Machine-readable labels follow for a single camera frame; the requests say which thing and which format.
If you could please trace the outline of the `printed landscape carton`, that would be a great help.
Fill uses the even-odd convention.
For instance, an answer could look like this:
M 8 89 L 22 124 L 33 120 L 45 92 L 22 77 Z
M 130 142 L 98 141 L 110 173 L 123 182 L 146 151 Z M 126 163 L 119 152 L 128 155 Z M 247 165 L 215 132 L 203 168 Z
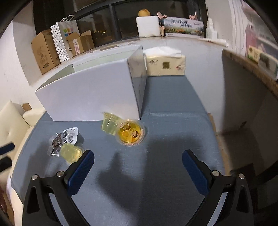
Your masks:
M 178 17 L 164 19 L 166 37 L 204 38 L 204 22 Z

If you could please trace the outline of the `clear jelly cup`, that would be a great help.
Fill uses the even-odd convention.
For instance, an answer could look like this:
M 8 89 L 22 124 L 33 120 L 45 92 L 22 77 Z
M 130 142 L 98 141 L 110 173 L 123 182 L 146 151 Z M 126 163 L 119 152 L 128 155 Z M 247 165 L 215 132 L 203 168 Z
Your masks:
M 104 112 L 103 115 L 104 118 L 101 129 L 110 135 L 115 135 L 117 126 L 122 122 L 122 118 L 108 112 Z
M 60 149 L 61 156 L 66 160 L 66 162 L 69 165 L 74 162 L 77 162 L 83 153 L 83 148 L 70 143 L 63 144 L 63 146 Z

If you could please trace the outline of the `round yellow pomelo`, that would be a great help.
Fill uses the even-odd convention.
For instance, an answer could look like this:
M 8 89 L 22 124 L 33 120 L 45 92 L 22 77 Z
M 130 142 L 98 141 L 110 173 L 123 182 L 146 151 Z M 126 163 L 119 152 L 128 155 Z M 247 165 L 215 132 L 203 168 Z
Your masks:
M 141 10 L 138 12 L 138 16 L 139 16 L 139 17 L 148 17 L 148 16 L 150 16 L 150 12 L 149 12 L 149 10 L 147 10 L 147 9 L 141 9 Z

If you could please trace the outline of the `silver dark snack pouch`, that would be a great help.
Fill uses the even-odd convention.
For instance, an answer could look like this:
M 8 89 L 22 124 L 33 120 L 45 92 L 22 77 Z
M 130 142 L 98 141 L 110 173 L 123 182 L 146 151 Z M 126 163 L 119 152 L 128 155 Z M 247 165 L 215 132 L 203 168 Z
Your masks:
M 61 133 L 56 133 L 55 136 L 50 138 L 48 155 L 59 156 L 61 148 L 64 144 L 69 143 L 75 145 L 77 143 L 77 136 L 79 134 L 77 127 L 68 128 Z

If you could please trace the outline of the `tissue pack on table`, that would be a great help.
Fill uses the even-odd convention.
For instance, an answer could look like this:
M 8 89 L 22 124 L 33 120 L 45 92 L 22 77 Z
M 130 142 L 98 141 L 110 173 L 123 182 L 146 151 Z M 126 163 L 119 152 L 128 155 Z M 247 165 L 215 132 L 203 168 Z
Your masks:
M 185 75 L 186 57 L 178 49 L 160 46 L 143 51 L 148 76 Z

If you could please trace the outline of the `yellow panda jelly cup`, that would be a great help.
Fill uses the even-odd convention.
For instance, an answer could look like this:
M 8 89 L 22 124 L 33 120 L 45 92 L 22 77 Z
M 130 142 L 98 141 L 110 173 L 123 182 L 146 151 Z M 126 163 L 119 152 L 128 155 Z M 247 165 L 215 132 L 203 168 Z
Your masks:
M 122 120 L 116 127 L 115 138 L 124 146 L 136 146 L 145 136 L 145 127 L 138 120 Z

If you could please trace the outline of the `cream sofa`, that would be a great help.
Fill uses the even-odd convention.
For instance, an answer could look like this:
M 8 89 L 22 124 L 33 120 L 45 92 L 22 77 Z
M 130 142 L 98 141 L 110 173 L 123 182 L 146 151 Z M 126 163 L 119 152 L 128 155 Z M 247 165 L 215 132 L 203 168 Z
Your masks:
M 15 219 L 22 217 L 23 204 L 11 187 L 12 173 L 22 147 L 44 113 L 44 108 L 35 108 L 20 114 L 12 101 L 8 101 L 1 109 L 1 146 L 11 142 L 15 145 L 14 150 L 4 154 L 11 158 L 12 166 L 1 173 L 1 188 L 9 201 L 8 212 L 13 212 Z

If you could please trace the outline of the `plastic drawer organizer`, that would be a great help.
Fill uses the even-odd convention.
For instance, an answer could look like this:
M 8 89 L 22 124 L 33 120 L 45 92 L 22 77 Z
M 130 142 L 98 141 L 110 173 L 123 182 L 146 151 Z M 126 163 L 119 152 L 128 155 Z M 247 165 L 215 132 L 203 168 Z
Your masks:
M 241 4 L 248 20 L 246 25 L 246 56 L 249 46 L 252 46 L 277 59 L 277 42 L 269 28 L 254 9 L 244 1 L 241 1 Z

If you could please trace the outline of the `white plastic bottle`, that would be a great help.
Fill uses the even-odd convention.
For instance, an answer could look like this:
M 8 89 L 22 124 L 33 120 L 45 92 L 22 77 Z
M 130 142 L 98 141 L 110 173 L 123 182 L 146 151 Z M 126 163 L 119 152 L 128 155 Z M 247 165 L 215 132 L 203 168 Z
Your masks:
M 218 33 L 213 27 L 213 21 L 211 18 L 207 19 L 205 35 L 207 39 L 217 40 L 218 38 Z

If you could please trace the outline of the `white dotted shopping bag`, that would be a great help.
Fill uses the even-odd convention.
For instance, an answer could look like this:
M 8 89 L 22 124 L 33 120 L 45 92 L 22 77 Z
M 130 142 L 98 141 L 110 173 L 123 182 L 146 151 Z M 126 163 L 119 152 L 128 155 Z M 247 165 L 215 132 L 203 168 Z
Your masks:
M 73 57 L 66 38 L 72 33 L 80 34 L 76 20 L 73 20 L 73 18 L 74 15 L 69 15 L 50 27 L 56 52 L 61 63 Z

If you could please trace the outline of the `small open cardboard box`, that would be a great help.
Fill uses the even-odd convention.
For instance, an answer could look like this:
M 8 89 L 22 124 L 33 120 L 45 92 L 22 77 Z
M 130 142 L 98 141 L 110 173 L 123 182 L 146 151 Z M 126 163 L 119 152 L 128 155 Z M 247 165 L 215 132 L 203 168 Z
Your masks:
M 91 36 L 91 30 L 86 31 L 86 32 L 82 33 L 81 35 L 74 32 L 74 33 L 70 34 L 66 38 L 66 40 L 69 43 L 73 56 L 82 54 L 95 47 L 92 36 Z

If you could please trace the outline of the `white foam block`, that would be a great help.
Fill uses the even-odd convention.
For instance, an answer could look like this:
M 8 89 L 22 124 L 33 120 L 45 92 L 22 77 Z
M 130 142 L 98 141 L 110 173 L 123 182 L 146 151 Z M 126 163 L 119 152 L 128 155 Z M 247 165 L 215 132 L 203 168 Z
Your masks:
M 140 38 L 161 36 L 158 16 L 136 17 L 136 23 Z

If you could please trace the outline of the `brown wooden side shelf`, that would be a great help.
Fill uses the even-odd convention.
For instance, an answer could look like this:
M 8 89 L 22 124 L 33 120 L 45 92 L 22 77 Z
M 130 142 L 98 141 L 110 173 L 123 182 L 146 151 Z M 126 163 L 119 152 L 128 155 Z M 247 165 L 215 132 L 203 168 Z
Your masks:
M 229 169 L 253 164 L 258 175 L 277 161 L 277 96 L 237 58 L 222 52 L 225 111 L 220 134 Z

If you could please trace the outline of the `large brown cardboard box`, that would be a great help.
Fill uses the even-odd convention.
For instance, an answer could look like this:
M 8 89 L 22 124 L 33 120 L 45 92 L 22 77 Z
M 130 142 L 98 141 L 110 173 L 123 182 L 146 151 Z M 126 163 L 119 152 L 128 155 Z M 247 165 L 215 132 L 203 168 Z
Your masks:
M 31 42 L 32 51 L 42 74 L 60 64 L 51 30 L 41 31 Z

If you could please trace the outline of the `tissue pack on shelf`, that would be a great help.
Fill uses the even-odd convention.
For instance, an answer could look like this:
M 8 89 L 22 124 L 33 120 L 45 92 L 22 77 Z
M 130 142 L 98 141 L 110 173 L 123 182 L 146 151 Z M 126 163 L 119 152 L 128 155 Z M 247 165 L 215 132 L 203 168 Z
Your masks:
M 247 49 L 247 58 L 249 58 L 250 60 L 252 60 L 253 62 L 255 62 L 256 64 L 258 64 L 259 59 L 260 59 L 260 55 L 263 52 L 263 48 L 262 47 L 254 47 L 254 46 L 249 46 Z

